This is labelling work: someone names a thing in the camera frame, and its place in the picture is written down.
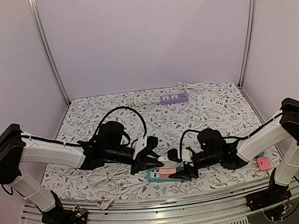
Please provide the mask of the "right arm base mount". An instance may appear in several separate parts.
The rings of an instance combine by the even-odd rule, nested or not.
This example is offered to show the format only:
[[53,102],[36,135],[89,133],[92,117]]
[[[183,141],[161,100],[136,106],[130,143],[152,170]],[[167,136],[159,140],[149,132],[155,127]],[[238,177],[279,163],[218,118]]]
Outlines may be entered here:
[[265,217],[270,221],[279,221],[284,218],[289,206],[289,198],[292,196],[288,185],[282,186],[276,184],[276,170],[277,169],[274,168],[273,172],[271,173],[268,188],[255,193],[251,193],[245,197],[246,206],[248,206],[251,211],[256,211],[277,203],[281,203],[283,201],[287,201],[287,205],[281,204],[276,208],[271,208],[264,212]]

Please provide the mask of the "white plug adapter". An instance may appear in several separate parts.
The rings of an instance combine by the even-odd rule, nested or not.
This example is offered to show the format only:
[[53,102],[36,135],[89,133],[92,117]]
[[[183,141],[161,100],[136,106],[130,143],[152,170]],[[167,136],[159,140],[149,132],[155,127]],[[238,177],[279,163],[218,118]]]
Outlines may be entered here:
[[175,168],[177,166],[175,161],[171,161],[165,156],[158,157],[157,160],[163,163],[163,168]]

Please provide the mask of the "teal power strip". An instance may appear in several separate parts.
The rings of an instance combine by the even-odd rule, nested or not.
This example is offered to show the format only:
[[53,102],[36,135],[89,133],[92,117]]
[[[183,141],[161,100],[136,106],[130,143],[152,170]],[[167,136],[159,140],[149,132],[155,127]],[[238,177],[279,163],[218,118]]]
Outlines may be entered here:
[[160,179],[160,173],[159,173],[159,168],[152,168],[152,169],[148,169],[147,171],[147,179],[148,182],[154,183],[154,182],[178,182],[181,181],[181,179],[168,179],[168,180],[161,180]]

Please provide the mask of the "pink cube socket adapter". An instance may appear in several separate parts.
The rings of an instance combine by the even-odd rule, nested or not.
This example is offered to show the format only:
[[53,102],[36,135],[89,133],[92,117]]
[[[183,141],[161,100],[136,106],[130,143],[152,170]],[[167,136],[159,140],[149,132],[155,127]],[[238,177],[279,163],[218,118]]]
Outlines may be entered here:
[[159,169],[160,179],[161,180],[168,180],[170,176],[177,172],[176,168],[163,168]]

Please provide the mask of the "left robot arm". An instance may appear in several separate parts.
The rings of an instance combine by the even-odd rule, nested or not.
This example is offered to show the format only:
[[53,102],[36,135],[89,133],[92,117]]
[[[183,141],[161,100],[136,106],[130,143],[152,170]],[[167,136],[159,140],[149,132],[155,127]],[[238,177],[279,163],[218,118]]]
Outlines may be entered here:
[[0,135],[0,185],[9,186],[31,201],[56,224],[66,224],[69,214],[57,195],[29,174],[28,168],[58,164],[92,171],[106,163],[121,163],[129,165],[131,175],[135,175],[163,167],[154,152],[157,137],[143,134],[133,147],[123,143],[124,138],[129,136],[124,126],[116,121],[99,123],[90,140],[74,144],[36,137],[22,131],[19,124],[10,124]]

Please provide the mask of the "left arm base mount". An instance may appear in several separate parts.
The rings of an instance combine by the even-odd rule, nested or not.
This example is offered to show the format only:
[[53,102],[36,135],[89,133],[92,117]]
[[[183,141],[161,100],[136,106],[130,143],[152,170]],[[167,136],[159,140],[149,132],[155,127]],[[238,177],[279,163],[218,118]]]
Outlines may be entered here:
[[48,212],[43,212],[42,223],[45,224],[86,224],[88,211],[85,208],[76,206],[73,209],[65,209],[57,196],[51,191],[54,196],[55,207]]

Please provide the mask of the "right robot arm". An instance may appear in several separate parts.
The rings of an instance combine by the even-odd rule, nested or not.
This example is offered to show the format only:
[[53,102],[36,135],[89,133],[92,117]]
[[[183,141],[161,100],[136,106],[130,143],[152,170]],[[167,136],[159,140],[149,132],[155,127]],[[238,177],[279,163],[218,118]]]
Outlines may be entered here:
[[198,178],[199,169],[215,164],[227,170],[242,168],[266,149],[289,138],[292,144],[271,173],[269,187],[263,194],[268,204],[275,204],[299,170],[299,101],[293,98],[284,99],[276,115],[248,136],[235,137],[232,143],[218,130],[206,128],[197,134],[201,151],[196,153],[189,147],[169,150],[169,160],[183,165],[170,178],[189,181]]

